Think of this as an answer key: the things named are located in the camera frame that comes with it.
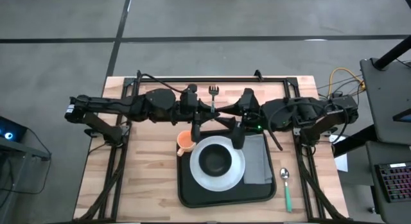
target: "yellow cable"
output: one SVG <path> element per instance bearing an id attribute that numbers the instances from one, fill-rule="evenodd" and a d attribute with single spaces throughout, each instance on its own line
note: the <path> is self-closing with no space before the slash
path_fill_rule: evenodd
<path id="1" fill-rule="evenodd" d="M 365 91 L 365 84 L 363 82 L 363 80 L 359 79 L 359 77 L 357 77 L 352 71 L 350 71 L 349 69 L 346 69 L 345 67 L 337 67 L 336 69 L 333 70 L 333 72 L 331 72 L 331 74 L 329 75 L 329 86 L 328 86 L 328 95 L 331 95 L 331 88 L 332 88 L 332 84 L 333 84 L 333 77 L 334 77 L 334 73 L 336 73 L 339 70 L 343 70 L 348 72 L 349 74 L 351 74 L 351 76 L 353 76 L 353 78 L 355 78 L 358 83 L 361 85 L 361 91 Z"/>

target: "black bowl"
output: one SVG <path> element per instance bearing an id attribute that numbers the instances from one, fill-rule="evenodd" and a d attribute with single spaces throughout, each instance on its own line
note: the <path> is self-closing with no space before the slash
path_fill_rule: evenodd
<path id="1" fill-rule="evenodd" d="M 224 146 L 210 144 L 201 151 L 198 163 L 204 173 L 212 177 L 219 177 L 230 169 L 231 154 Z"/>

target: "spoon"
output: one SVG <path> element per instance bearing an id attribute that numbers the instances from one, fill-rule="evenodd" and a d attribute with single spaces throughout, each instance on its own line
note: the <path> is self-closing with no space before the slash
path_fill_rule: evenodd
<path id="1" fill-rule="evenodd" d="M 285 204 L 286 204 L 287 212 L 291 212 L 292 211 L 291 196 L 290 196 L 290 190 L 288 189 L 288 183 L 287 183 L 287 179 L 290 177 L 290 173 L 288 172 L 286 168 L 281 168 L 280 175 L 281 175 L 281 178 L 284 180 L 284 184 L 285 184 Z"/>

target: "white plate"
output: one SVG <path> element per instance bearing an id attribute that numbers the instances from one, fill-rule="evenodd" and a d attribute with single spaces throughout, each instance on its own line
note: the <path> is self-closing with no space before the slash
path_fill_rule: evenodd
<path id="1" fill-rule="evenodd" d="M 198 163 L 201 151 L 210 144 L 219 144 L 229 150 L 231 155 L 231 167 L 222 176 L 212 177 L 204 173 Z M 210 191 L 221 192 L 233 188 L 244 175 L 245 158 L 241 150 L 232 147 L 231 140 L 222 136 L 207 137 L 194 147 L 190 157 L 190 170 L 194 179 L 203 188 Z"/>

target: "keyboard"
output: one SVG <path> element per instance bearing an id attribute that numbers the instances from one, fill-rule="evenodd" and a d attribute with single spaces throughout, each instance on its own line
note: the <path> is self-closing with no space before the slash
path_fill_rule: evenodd
<path id="1" fill-rule="evenodd" d="M 375 165 L 388 202 L 411 201 L 411 162 Z"/>

